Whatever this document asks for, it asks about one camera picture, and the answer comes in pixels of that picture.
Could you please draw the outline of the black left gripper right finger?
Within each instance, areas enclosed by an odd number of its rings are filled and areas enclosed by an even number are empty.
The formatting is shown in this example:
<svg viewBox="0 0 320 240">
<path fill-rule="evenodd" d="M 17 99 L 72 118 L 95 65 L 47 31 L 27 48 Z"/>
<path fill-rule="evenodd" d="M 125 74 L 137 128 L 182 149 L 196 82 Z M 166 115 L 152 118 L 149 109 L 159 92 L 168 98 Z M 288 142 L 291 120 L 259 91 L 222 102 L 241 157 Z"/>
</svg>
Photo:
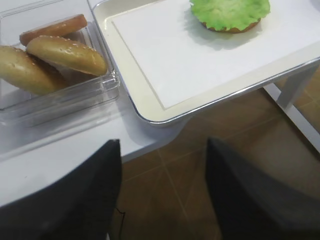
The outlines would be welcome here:
<svg viewBox="0 0 320 240">
<path fill-rule="evenodd" d="M 320 201 L 272 178 L 215 137 L 205 182 L 224 240 L 318 240 Z"/>
</svg>

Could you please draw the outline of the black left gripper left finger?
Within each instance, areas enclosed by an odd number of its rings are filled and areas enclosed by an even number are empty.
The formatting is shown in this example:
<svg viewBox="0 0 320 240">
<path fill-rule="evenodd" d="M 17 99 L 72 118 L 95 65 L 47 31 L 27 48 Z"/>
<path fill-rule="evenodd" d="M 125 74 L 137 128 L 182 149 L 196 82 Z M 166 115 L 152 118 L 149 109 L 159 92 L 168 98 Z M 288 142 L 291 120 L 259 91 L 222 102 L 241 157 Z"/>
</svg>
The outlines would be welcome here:
<svg viewBox="0 0 320 240">
<path fill-rule="evenodd" d="M 121 182 L 121 145 L 112 139 L 58 181 L 2 206 L 0 238 L 104 240 Z"/>
</svg>

